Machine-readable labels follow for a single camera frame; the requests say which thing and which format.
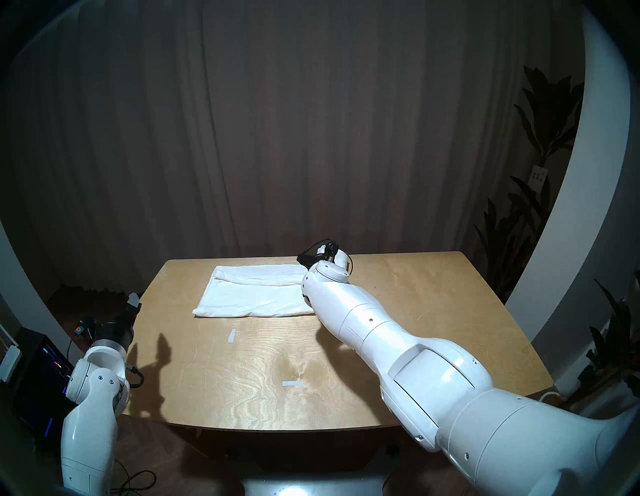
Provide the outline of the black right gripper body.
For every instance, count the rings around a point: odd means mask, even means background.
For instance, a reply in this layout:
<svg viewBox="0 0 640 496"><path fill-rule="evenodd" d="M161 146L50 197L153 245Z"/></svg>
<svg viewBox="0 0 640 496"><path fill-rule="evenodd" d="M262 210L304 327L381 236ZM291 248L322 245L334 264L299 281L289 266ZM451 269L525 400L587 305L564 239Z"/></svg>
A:
<svg viewBox="0 0 640 496"><path fill-rule="evenodd" d="M345 268L345 253L336 241L318 241L296 257L298 264L311 268L315 263L328 261Z"/></svg>

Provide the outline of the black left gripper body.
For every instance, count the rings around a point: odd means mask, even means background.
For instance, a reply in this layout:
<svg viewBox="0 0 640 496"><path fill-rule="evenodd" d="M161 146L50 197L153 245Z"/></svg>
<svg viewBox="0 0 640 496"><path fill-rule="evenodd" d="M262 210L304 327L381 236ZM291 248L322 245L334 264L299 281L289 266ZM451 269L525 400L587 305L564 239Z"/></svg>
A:
<svg viewBox="0 0 640 496"><path fill-rule="evenodd" d="M97 324L93 344L98 344L99 341L111 341L123 350L128 350L134 338L133 326L141 307L141 304L137 306L126 304L114 319Z"/></svg>

